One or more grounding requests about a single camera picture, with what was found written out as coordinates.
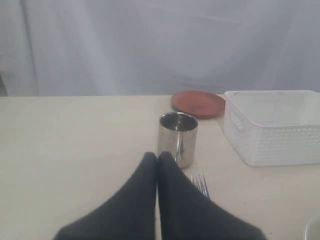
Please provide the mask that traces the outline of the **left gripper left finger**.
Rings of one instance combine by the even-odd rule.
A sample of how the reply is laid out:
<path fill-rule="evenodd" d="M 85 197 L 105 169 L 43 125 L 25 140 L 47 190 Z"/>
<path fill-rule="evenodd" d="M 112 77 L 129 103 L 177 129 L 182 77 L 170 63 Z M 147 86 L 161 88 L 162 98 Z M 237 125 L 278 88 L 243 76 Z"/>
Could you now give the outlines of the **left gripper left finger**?
<path fill-rule="evenodd" d="M 61 228 L 56 240 L 153 240 L 157 158 L 146 152 L 127 182 L 104 204 Z"/>

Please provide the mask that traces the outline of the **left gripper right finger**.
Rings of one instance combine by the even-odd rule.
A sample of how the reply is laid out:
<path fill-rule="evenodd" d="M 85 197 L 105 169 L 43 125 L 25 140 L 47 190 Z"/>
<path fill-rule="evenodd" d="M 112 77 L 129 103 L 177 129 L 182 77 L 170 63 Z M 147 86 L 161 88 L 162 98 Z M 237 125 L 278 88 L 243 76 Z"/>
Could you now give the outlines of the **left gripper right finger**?
<path fill-rule="evenodd" d="M 158 204 L 164 240 L 264 240 L 254 225 L 227 212 L 204 196 L 162 152 L 157 162 Z"/>

